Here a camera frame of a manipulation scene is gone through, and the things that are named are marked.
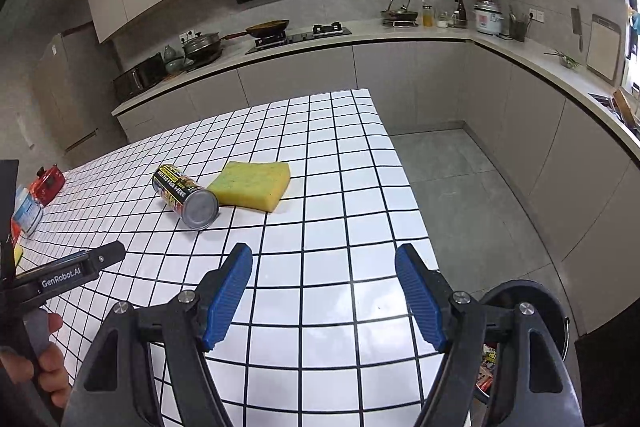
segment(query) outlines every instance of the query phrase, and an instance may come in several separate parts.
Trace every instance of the human hand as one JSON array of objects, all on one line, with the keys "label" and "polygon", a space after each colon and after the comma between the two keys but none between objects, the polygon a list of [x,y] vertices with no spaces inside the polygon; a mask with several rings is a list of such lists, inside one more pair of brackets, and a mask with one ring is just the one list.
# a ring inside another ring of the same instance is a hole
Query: human hand
[{"label": "human hand", "polygon": [[[49,314],[49,333],[55,333],[62,327],[62,317],[57,313]],[[47,393],[51,393],[53,405],[64,408],[71,393],[69,374],[65,369],[65,359],[60,348],[53,343],[38,357],[42,372],[38,383]],[[30,381],[33,378],[33,364],[15,353],[0,353],[0,364],[13,383]]]}]

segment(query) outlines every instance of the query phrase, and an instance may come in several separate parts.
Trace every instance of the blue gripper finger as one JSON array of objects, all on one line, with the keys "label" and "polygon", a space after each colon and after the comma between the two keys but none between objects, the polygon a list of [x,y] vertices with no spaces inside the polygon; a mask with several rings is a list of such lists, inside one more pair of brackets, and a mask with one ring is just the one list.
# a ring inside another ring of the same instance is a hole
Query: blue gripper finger
[{"label": "blue gripper finger", "polygon": [[220,285],[220,290],[213,298],[207,312],[207,329],[202,340],[208,349],[213,349],[216,343],[225,338],[231,319],[238,309],[240,298],[251,276],[253,268],[251,248],[240,244],[234,248],[241,248],[241,251]]},{"label": "blue gripper finger", "polygon": [[411,245],[401,245],[396,250],[396,274],[422,337],[432,344],[436,351],[442,353],[447,343],[442,327],[442,313],[433,293],[419,274],[415,262],[421,263],[425,270],[426,266],[417,255],[411,259],[407,247],[413,250]]}]

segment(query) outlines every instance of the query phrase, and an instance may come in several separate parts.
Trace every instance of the floor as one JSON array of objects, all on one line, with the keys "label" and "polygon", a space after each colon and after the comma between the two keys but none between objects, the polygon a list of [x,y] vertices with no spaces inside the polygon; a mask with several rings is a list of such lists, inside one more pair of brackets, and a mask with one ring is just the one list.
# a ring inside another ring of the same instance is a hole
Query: floor
[{"label": "floor", "polygon": [[[404,134],[391,140],[414,191],[440,270],[452,288],[479,299],[502,282],[534,280],[552,291],[573,318],[556,269],[529,217],[464,130]],[[579,399],[573,323],[570,338],[565,363]],[[475,409],[481,419],[481,408]],[[474,418],[472,422],[479,425]]]}]

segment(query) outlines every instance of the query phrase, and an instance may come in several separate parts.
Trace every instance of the tin can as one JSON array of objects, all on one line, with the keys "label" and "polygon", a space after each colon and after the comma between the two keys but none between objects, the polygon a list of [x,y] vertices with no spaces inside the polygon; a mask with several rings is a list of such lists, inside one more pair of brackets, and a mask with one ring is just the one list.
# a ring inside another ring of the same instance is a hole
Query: tin can
[{"label": "tin can", "polygon": [[159,166],[151,178],[151,185],[191,230],[206,229],[218,217],[218,198],[175,165]]}]

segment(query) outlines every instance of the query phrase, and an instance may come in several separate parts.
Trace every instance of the can lid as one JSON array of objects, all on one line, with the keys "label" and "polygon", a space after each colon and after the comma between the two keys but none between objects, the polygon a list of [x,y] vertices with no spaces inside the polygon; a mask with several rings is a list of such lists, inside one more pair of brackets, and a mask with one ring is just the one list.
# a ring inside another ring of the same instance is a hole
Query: can lid
[{"label": "can lid", "polygon": [[187,197],[182,206],[182,220],[191,230],[206,229],[218,217],[220,204],[206,188]]}]

